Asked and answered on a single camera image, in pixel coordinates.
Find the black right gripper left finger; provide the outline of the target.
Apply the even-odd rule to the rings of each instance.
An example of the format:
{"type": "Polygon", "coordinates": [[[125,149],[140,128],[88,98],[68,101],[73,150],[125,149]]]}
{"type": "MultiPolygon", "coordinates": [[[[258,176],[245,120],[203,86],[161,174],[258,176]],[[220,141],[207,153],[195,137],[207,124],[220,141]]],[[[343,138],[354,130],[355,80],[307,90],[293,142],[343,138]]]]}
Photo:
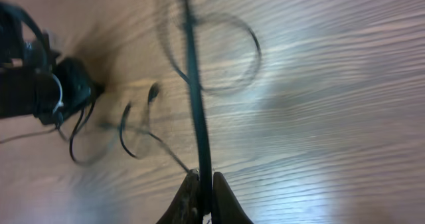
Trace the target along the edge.
{"type": "Polygon", "coordinates": [[[199,207],[200,194],[199,173],[195,169],[185,176],[180,188],[174,196],[166,212],[157,224],[199,224],[201,214],[199,207]]]}

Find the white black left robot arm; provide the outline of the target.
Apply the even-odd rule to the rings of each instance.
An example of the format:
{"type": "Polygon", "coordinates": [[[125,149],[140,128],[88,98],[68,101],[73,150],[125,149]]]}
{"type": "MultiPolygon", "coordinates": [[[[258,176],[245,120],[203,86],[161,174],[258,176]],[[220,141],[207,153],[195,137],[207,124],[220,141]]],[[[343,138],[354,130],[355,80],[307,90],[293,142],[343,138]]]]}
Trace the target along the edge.
{"type": "Polygon", "coordinates": [[[58,61],[49,35],[22,8],[1,3],[1,117],[33,115],[61,125],[95,101],[104,86],[75,57],[58,61]]]}

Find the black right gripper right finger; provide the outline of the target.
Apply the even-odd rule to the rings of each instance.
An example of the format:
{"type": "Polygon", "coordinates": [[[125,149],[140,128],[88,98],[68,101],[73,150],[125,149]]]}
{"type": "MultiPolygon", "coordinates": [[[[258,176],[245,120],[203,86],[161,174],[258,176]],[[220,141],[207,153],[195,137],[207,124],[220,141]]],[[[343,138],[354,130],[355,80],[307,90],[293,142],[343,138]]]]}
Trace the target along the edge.
{"type": "Polygon", "coordinates": [[[220,172],[213,174],[212,197],[212,224],[253,224],[220,172]]]}

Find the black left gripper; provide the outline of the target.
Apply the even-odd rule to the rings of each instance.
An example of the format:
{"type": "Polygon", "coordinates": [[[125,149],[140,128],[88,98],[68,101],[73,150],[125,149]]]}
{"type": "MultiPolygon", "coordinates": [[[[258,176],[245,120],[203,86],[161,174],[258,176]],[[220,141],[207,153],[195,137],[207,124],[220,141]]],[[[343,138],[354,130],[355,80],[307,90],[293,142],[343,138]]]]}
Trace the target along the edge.
{"type": "Polygon", "coordinates": [[[63,123],[104,93],[105,86],[90,78],[84,63],[74,57],[63,59],[53,74],[62,85],[62,106],[56,112],[39,114],[43,125],[63,123]]]}

